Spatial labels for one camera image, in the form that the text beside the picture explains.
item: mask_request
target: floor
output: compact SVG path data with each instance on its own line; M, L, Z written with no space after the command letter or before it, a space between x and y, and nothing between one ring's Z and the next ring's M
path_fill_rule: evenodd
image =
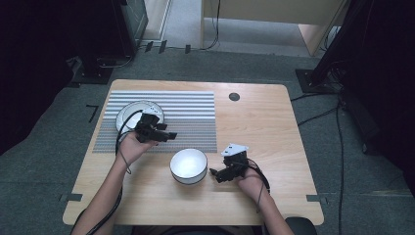
M216 19L205 19L204 40L201 40L202 1L146 1L149 25L143 43L166 40L167 47L207 48L215 37ZM218 42L211 50L251 54L311 57L297 24L266 23L219 19ZM328 39L333 39L335 28ZM321 58L323 50L315 57Z

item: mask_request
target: wooden table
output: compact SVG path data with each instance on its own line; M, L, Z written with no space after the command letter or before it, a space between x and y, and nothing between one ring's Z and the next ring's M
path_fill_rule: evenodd
M287 89L283 85L207 83L161 80L116 80L113 90L212 91L217 153L207 153L208 167L223 169L220 155L229 143L246 145L271 186L271 195L284 217L302 216L323 223L308 161ZM231 101L238 93L239 101ZM104 181L115 154L92 153L108 104L107 97L85 159L73 187L80 202L68 202L64 223L74 224ZM255 203L234 181L217 183L209 173L198 184L177 182L169 170L174 153L146 153L126 175L117 224L142 225L261 225Z

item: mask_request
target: table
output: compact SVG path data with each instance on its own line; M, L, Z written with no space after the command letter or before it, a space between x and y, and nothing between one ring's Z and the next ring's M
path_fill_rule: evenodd
M122 79L114 81L111 86L72 190L73 194L82 194L82 200L68 202L64 223L74 224L98 191L114 161L114 153L93 152L109 98L116 90L211 91L214 94L217 153L206 153L208 167L224 168L220 152L229 143L249 146L248 158L256 161L268 178L271 195L282 215L307 217L316 225L323 223L320 202L307 200L307 195L315 196L317 192L285 86ZM240 99L231 101L231 93L239 94ZM115 223L262 224L254 202L240 191L234 181L219 184L208 173L195 185L177 182L169 171L173 155L146 153L131 167L133 173L125 177Z
M203 0L201 47L204 46L205 18L217 17L217 5L218 0ZM332 27L342 25L347 8L347 0L222 0L219 17L298 24L308 52L314 56Z

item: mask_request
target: cable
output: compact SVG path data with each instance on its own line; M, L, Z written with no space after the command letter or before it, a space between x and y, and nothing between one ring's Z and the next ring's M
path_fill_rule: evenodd
M119 148L119 146L120 146L120 142L122 142L122 138L126 135L126 134L128 134L129 132L131 132L131 130L128 130L128 131L125 131L124 133L122 133L122 130L125 128L125 126L126 126L126 124L129 122L129 120L134 116L134 115L136 115L137 113L139 113L139 112L142 112L141 110L139 110L139 111L136 111L136 112L134 112L134 113L132 113L130 116L128 116L128 118L124 121L124 123L122 124L122 126L121 126L121 128L119 129L119 131L118 131L118 135L117 135L117 137L116 137L116 143L115 143L115 154L118 152L118 150L119 150L119 152L120 152L120 154L121 154L121 156L122 156L122 158L123 158L123 160L124 160L124 162L125 162L125 164L127 165L127 173L129 173L129 174L131 174L131 169L129 168L129 165L128 165L128 162L127 162L127 160L125 159L125 157L124 157L124 155L122 154L122 151L120 150L120 148ZM101 219L101 221L99 221L88 233L87 233L87 235L90 235L90 234L94 234L96 231L98 231L98 229L100 229L107 221L108 221L108 219L110 219L110 217L111 216L113 216L113 214L114 214L114 212L116 211L116 209L118 208L118 206L119 206L119 203L121 202L121 198L122 198L122 187L121 187L121 189L119 190L119 193L118 193L118 197L116 198L116 200L115 200L115 204L114 204L114 206L113 206L113 208L107 213L107 215L103 218L103 219ZM78 218L76 219L76 222L75 222L75 224L73 225L73 228L76 226L76 224L78 223L78 221L79 221L79 219L82 217L82 215L83 215L83 213L85 212L85 210L83 210L80 214L79 214L79 216L78 216Z
M124 67L124 66L126 66L128 63L130 63L130 62L131 62L131 60L132 60L132 57L131 57L131 56L130 56L130 57L128 57L128 61L127 61L127 62L125 62L124 64L122 64L122 65L116 65L116 66L101 66L101 65L99 65L99 61L100 61L100 60L103 60L103 58L97 58L97 63L98 63L98 66L99 66L100 68L118 69L118 68Z
M213 23L213 18L211 19L212 24L213 24L213 28L216 30L216 35L213 39L213 42L210 44L210 46L208 46L207 48L202 48L200 50L202 50L202 51L209 50L212 47L214 47L216 45L216 43L219 41L219 15L220 15L220 0L217 3L216 25L214 25L214 23Z
M251 160L251 159L248 159L248 158L247 158L247 160L253 162L254 164L241 164L241 163L238 163L238 162L231 162L231 163L234 164L234 165L242 165L242 166L246 166L248 168L251 168L259 175L259 177L262 181L262 186L260 188L259 196L258 196L258 199L256 201L256 213L259 213L260 212L259 201L260 201L260 197L262 195L263 186L266 187L268 193L270 193L270 186L269 186L268 180L266 179L265 175L260 170L258 164L254 160Z
M400 174L400 175L396 176L393 180L391 180L391 182L389 182L389 184L388 184L388 189L390 189L390 188L391 188L391 186L392 186L392 184L393 184L395 181L397 181L397 179L398 179L398 178L401 178L401 177L403 177L403 174Z
M311 97L311 96L319 96L319 95L337 95L333 93L311 93L311 94L302 94L301 96L298 96L297 98L293 98L290 101L294 102L303 98Z
M367 35L367 29L368 29L368 27L369 27L369 21L370 21L370 17L371 17L371 15L372 15L372 10L373 10L373 8L374 8L374 5L375 5L375 0L372 0L372 3L371 3L371 5L370 5L370 8L369 8L369 12L368 12L368 15L367 15L367 19L366 19L366 22L365 22L365 29L364 29L364 32L363 32L363 38L362 38L362 41L361 41L361 45L360 45L360 48L363 48L364 47L364 44L365 44L365 41L366 41L366 35ZM324 70L323 70L323 74L325 73L325 72L328 72L330 69L332 69L332 66L334 66L334 65L337 65L337 64L341 64L341 63L346 63L346 62L352 62L352 61L354 61L356 58L358 57L358 55L354 55L354 56L352 56L350 59L346 59L346 60L341 60L341 61L335 61L335 62L332 62L332 63L330 63L330 65L328 65Z
M343 193L345 190L345 143L343 141L342 129L340 127L339 121L339 108L342 103L339 101L339 104L336 109L336 123L339 130L340 144L341 144L341 183L340 183L340 198L339 198L339 235L342 235L342 208L343 208Z
M331 109L331 110L329 110L329 111L324 112L324 113L323 113L323 114L321 114L321 115L314 116L314 117L311 117L311 118L309 118L309 119L303 120L303 121L299 122L299 123L297 124L297 126L301 126L301 125L303 125L303 124L305 124L305 123L307 123L307 122L309 122L309 121L311 121L311 120L314 120L314 119L317 119L317 118L324 117L324 116L328 115L329 113L331 113L331 112L335 111L337 108L338 108L338 106L336 106L335 108L333 108L333 109Z
M323 43L324 47L320 47L320 50L327 51L329 49L329 39L331 37L335 38L337 36L338 32L339 32L339 26L335 26L335 28L336 29L335 29L332 36L330 36L331 31L329 33L327 33L326 37L324 38L324 43Z

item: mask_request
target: gray carpet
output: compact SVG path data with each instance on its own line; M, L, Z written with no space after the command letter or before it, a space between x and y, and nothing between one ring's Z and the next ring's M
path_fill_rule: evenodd
M295 69L314 69L315 58L236 53L184 51L156 48L123 68L111 81L162 79L210 82L271 83L287 86L292 98L301 90ZM0 234L69 234L62 216L98 114L89 122L93 108L101 112L108 85L82 84L64 88L21 144L0 158ZM324 113L337 105L337 97L324 95L293 102L297 121ZM401 171L382 156L365 156L362 143L347 112L339 111L345 141L345 190L343 234L413 234L415 200ZM318 234L338 234L341 188L341 145L336 113L300 127L311 172L322 199L325 222ZM129 234L117 226L115 234Z

